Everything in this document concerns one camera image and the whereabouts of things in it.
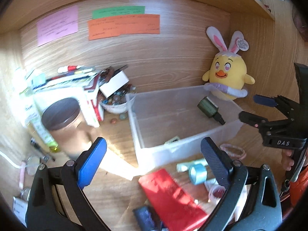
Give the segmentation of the person's hand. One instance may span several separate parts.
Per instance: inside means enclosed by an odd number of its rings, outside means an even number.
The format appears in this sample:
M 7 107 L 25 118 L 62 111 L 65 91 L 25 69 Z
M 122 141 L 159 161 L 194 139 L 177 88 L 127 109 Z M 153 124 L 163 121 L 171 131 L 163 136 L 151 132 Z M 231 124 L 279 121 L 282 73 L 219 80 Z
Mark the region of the person's hand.
M 285 171 L 290 171 L 294 165 L 294 160 L 291 159 L 293 152 L 291 150 L 282 150 L 281 164 Z

